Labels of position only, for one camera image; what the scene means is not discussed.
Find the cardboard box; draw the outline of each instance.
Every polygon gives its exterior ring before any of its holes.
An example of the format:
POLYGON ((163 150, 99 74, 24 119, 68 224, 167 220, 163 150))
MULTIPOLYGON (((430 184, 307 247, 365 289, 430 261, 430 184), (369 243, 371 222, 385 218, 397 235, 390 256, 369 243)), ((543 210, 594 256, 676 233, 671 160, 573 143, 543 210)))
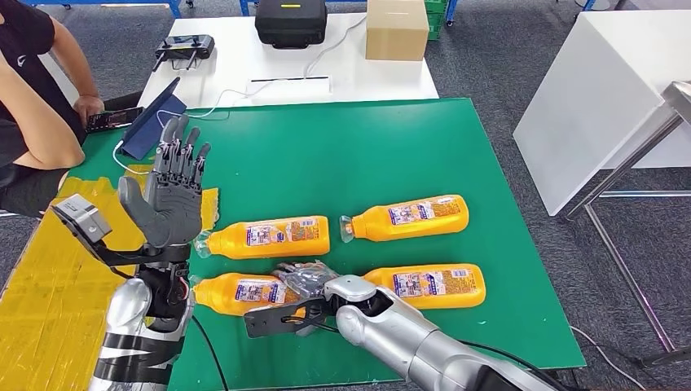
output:
POLYGON ((427 46, 424 0, 368 0, 366 59, 421 61, 427 46))

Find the green table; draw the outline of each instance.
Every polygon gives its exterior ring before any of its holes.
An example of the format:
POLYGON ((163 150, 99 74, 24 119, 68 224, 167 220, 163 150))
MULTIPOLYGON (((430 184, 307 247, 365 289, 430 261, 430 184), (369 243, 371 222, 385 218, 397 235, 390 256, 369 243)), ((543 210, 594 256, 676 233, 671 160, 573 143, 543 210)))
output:
MULTIPOLYGON (((205 187, 219 187, 217 229, 233 222, 322 214, 331 252, 320 259, 339 273, 382 266, 468 262, 480 266, 487 296, 475 308, 427 310, 450 336, 507 350, 538 367, 585 365, 530 234, 469 99, 328 103, 219 110, 219 121, 192 120, 213 147, 205 187), (338 218, 379 204, 461 194, 470 223, 454 235, 343 244, 338 218)), ((117 134, 89 137, 84 179, 122 169, 110 152, 117 134)), ((192 257, 191 272, 267 274, 275 259, 192 257)), ((317 331, 250 340, 242 318, 198 305, 233 389, 286 388, 396 380, 368 352, 317 331)), ((194 326, 176 362, 171 390, 217 390, 221 381, 194 326)))

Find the black case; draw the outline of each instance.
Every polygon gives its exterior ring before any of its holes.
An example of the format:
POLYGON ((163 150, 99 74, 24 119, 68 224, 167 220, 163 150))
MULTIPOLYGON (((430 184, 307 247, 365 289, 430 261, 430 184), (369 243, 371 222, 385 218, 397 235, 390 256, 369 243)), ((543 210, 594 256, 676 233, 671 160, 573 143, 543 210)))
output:
POLYGON ((324 0, 261 0, 254 27, 262 43, 304 49, 323 42, 326 15, 324 0))

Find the gray carpet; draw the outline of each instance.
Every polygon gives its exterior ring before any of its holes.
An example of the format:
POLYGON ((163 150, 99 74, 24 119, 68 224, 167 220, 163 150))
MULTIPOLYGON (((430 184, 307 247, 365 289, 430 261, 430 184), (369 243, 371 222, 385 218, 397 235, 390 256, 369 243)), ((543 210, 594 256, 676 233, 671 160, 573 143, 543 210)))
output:
MULTIPOLYGON (((365 6, 338 3, 329 8, 331 12, 364 11, 365 6)), ((152 48, 173 22, 163 7, 44 9, 77 37, 106 98, 143 88, 153 63, 152 48)), ((428 44, 426 58, 442 97, 473 99, 569 321, 599 343, 630 355, 653 354, 661 347, 592 224, 584 215, 575 222, 565 222, 545 213, 511 136, 577 11, 570 1, 463 0, 456 10, 456 23, 442 31, 439 42, 428 44)), ((235 0, 198 0, 195 9, 183 9, 183 14, 215 17, 239 15, 240 11, 235 0)), ((620 187, 689 189, 691 171, 638 170, 620 187)), ((596 210, 649 294, 671 338, 678 345, 691 345, 691 310, 686 305, 691 298, 691 234, 687 222, 691 202, 601 200, 596 210), (656 235, 658 227, 664 235, 656 235)), ((0 240, 10 244, 0 250, 0 279, 6 278, 34 225, 35 221, 22 217, 0 219, 0 240)), ((587 345, 580 337, 579 341, 587 345)), ((574 384, 575 375, 584 387, 635 388, 607 367, 592 347, 584 347, 583 354, 587 368, 559 374, 567 383, 574 384)), ((626 360, 615 353, 610 357, 643 384, 655 387, 653 380, 626 360)), ((666 387, 691 388, 691 362, 656 368, 650 373, 666 387)), ((415 386, 375 384, 354 388, 390 391, 415 386)))

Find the gray glove hand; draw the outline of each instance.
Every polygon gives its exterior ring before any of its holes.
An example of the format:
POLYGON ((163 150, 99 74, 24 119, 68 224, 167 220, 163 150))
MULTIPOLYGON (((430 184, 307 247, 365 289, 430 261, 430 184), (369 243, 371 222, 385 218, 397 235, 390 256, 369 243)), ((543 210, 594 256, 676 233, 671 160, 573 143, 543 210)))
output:
POLYGON ((276 268, 271 274, 288 285, 301 299, 323 295, 324 284, 338 277, 335 271, 320 261, 292 265, 280 263, 276 268))
POLYGON ((134 178, 120 177, 117 183, 122 207, 156 248, 186 244, 201 231, 201 177, 211 144, 205 143, 194 159, 199 128, 180 142, 188 122, 187 116, 172 118, 163 128, 143 197, 134 178))

